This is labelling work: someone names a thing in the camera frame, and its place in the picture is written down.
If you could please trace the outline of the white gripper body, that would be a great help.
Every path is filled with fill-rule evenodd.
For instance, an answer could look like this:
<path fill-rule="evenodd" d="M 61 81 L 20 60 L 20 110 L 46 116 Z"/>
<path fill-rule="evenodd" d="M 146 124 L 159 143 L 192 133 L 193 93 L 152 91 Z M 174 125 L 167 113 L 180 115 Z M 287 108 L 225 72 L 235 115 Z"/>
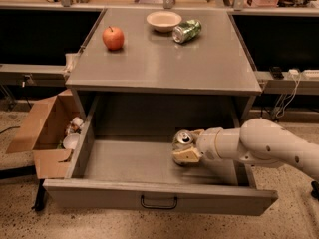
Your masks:
<path fill-rule="evenodd" d="M 221 127 L 215 127 L 207 129 L 199 135 L 196 141 L 196 148 L 206 158 L 212 160 L 220 159 L 216 148 L 216 141 L 221 131 Z"/>

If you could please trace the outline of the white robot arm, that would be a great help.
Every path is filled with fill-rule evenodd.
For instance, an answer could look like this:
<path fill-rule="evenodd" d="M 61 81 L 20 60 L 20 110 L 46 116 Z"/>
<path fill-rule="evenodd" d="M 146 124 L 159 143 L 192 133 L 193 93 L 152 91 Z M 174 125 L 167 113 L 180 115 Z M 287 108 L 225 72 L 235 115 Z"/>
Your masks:
<path fill-rule="evenodd" d="M 179 165 L 204 159 L 268 167 L 288 164 L 319 180 L 319 145 L 267 119 L 250 119 L 231 129 L 181 130 L 173 138 L 172 158 Z"/>

